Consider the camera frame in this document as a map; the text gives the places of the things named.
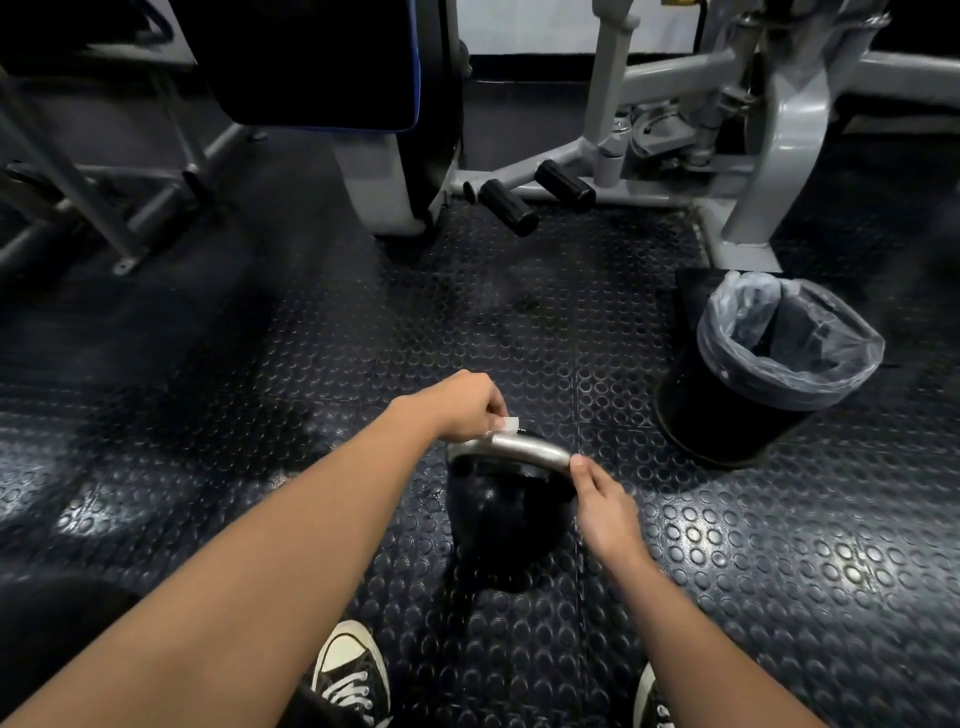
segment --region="kettlebell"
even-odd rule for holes
[[[446,448],[446,510],[468,558],[516,571],[553,550],[573,519],[570,453],[527,430]]]

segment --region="foot peg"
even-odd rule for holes
[[[548,159],[537,167],[534,179],[556,197],[561,205],[574,212],[586,212],[596,204],[597,191],[579,177],[567,174],[553,159]]]
[[[487,180],[477,191],[476,201],[500,218],[520,237],[537,229],[540,218],[500,180]]]

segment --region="black pants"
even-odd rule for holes
[[[139,597],[76,576],[0,584],[0,722],[76,657]],[[298,686],[277,728],[367,728]]]

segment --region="shoelace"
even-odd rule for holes
[[[673,721],[670,720],[670,711],[665,705],[657,706],[657,728],[674,728]]]
[[[337,680],[322,693],[324,700],[328,700],[331,704],[341,708],[360,705],[364,711],[370,710],[373,707],[373,701],[367,698],[370,694],[370,688],[356,684],[358,681],[366,680],[367,677],[367,671],[364,670],[363,672],[353,672],[342,680]],[[362,713],[362,717],[367,725],[373,725],[372,716]]]

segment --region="black sneaker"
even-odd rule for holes
[[[317,656],[310,689],[338,708],[356,711],[373,728],[390,723],[390,684],[383,655],[358,621],[342,621]]]
[[[634,728],[674,728],[663,695],[657,690],[654,666],[647,663],[640,675],[634,701]]]

